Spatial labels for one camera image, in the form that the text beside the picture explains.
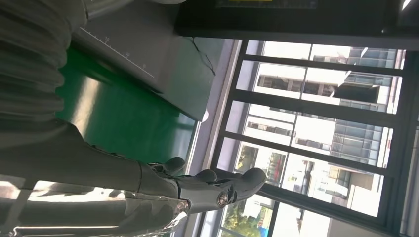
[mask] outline glass pane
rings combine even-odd
[[[237,101],[233,101],[226,130],[378,167],[386,167],[392,139],[392,129],[386,127]],[[245,151],[247,158],[243,160],[255,160],[249,157],[258,157],[261,152],[236,147]],[[240,171],[249,167],[254,165],[236,164]]]
[[[311,211],[280,203],[273,229],[275,237],[343,237],[380,235]]]
[[[298,99],[305,71],[304,67],[243,61],[236,88]]]
[[[288,42],[264,42],[250,40],[246,54],[277,58],[308,59],[311,44]]]
[[[402,78],[243,61],[237,89],[395,114]]]
[[[379,68],[403,67],[404,50],[338,45],[249,41],[246,54]]]
[[[252,143],[224,138],[217,168],[234,173],[244,173],[251,168],[260,168],[266,174],[266,183],[279,186],[283,176],[287,153],[267,150]]]
[[[310,60],[379,68],[400,68],[401,54],[402,51],[396,49],[314,44]]]
[[[254,195],[224,209],[220,237],[265,237],[272,218],[274,201]]]
[[[395,113],[402,79],[398,77],[308,68],[303,100]]]
[[[234,151],[234,146],[239,150],[228,157],[225,152]],[[237,154],[241,154],[244,147],[252,147],[252,151],[257,149],[250,168],[264,170],[268,184],[377,216],[383,176],[229,138],[224,139],[220,161],[229,158],[237,167],[243,163],[243,158]],[[237,169],[225,170],[241,172]]]
[[[280,203],[272,236],[327,237],[330,223],[329,217]]]

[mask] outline tree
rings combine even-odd
[[[258,150],[258,148],[243,146],[240,152],[239,162],[237,163],[237,169],[243,172],[250,169],[256,159]]]
[[[259,229],[257,228],[257,220],[243,216],[240,210],[242,203],[238,202],[228,206],[223,227],[238,232],[247,237],[260,237]],[[235,237],[234,235],[223,232],[221,237]]]

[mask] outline window frame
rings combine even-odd
[[[257,194],[268,197],[276,201],[276,203],[283,202],[303,210],[309,210],[314,213],[325,215],[353,225],[361,226],[365,229],[369,229],[378,233],[398,236],[400,233],[403,204],[408,179],[408,176],[403,174],[409,172],[412,154],[412,149],[410,148],[413,145],[416,126],[419,125],[419,122],[417,121],[419,113],[419,80],[415,79],[415,77],[419,76],[419,70],[415,68],[415,65],[419,65],[419,53],[415,51],[407,51],[404,68],[403,70],[400,70],[342,63],[274,58],[261,55],[248,55],[246,54],[248,43],[248,40],[243,40],[241,44],[238,60],[235,66],[231,86],[223,112],[224,116],[221,121],[213,152],[213,158],[210,166],[211,169],[216,171],[219,176],[228,176],[230,174],[230,172],[217,168],[218,158],[221,152],[224,138],[230,138],[237,141],[249,142],[256,145],[270,147],[276,150],[282,150],[288,153],[296,153],[299,155],[332,162],[338,165],[357,168],[366,172],[383,175],[385,178],[383,182],[377,217],[372,217],[360,212],[356,212],[351,209],[347,209],[346,207],[325,203],[323,201],[303,196],[292,191],[280,189],[269,184],[264,184]],[[298,100],[294,98],[273,96],[269,94],[236,89],[240,69],[244,60],[261,63],[354,71],[359,73],[372,73],[402,77],[403,83],[401,86],[397,113],[387,114],[385,112],[383,113],[352,107],[321,104],[312,101]],[[276,144],[238,133],[228,132],[226,130],[226,126],[233,101],[248,104],[258,104],[286,111],[296,111],[300,112],[302,115],[311,114],[322,118],[342,119],[394,129],[388,164],[385,168],[380,168],[368,164],[358,163],[356,161],[344,160],[329,155],[304,151],[302,149]],[[270,225],[269,236],[272,236],[273,227],[274,225]]]

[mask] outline white wall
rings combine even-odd
[[[383,235],[331,219],[328,237],[382,237]]]

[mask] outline wire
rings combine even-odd
[[[209,69],[211,69],[212,74],[214,74],[214,76],[216,76],[215,71],[214,71],[214,65],[212,64],[211,60],[208,58],[208,56],[199,50],[198,46],[195,43],[195,37],[192,37],[192,43],[194,44],[195,49],[197,50],[197,52],[202,56],[205,56],[205,58],[208,60],[210,66],[208,66],[207,64],[205,64],[205,66],[207,66]]]

